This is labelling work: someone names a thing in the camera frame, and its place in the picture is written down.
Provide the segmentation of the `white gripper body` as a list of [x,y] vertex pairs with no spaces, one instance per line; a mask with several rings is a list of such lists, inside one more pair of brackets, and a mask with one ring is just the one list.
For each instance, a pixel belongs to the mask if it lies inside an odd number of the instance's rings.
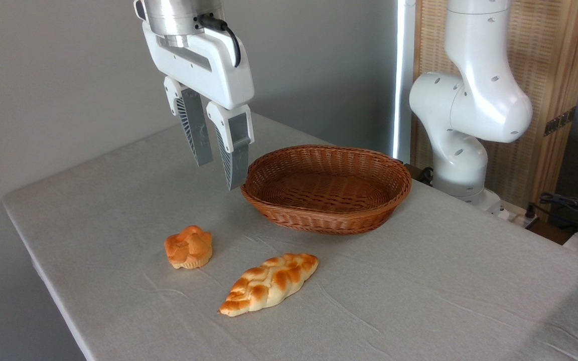
[[143,33],[156,68],[226,109],[247,104],[254,97],[248,56],[239,44],[241,61],[234,66],[234,48],[228,34],[211,29],[190,35],[183,48],[165,44],[144,21]]

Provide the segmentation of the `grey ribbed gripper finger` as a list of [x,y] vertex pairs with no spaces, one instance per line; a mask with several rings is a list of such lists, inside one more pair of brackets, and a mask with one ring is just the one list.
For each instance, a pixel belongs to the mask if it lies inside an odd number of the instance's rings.
[[198,166],[212,162],[213,156],[200,94],[170,76],[165,77],[164,87],[171,113],[178,116],[181,121],[195,162]]
[[234,190],[247,179],[249,145],[254,142],[250,108],[243,105],[228,110],[209,101],[207,115],[216,128],[228,188]]

